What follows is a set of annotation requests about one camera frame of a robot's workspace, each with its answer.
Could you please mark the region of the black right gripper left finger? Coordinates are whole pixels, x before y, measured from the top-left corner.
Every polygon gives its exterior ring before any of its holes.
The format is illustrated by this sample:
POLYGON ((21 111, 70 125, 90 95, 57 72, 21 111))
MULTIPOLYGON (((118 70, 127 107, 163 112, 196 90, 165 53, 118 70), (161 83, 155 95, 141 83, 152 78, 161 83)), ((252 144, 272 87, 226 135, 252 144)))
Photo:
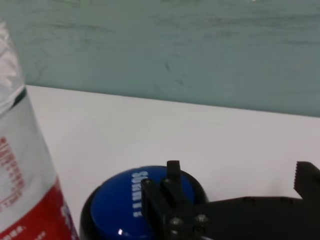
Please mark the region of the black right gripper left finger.
POLYGON ((204 240, 206 216, 197 220, 197 206, 207 203, 208 198, 197 180, 195 201, 183 192, 182 176, 178 160, 166 164, 166 175, 157 183, 152 178, 141 181, 142 215, 156 240, 204 240))

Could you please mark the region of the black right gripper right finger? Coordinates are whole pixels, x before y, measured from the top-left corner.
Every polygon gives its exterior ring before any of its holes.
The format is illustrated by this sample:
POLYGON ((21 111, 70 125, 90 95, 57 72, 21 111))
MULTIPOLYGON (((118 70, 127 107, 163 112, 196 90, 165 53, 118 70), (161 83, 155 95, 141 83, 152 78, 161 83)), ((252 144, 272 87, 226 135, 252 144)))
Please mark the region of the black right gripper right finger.
POLYGON ((298 161, 293 188, 304 201, 319 201, 320 170, 310 162, 298 161))

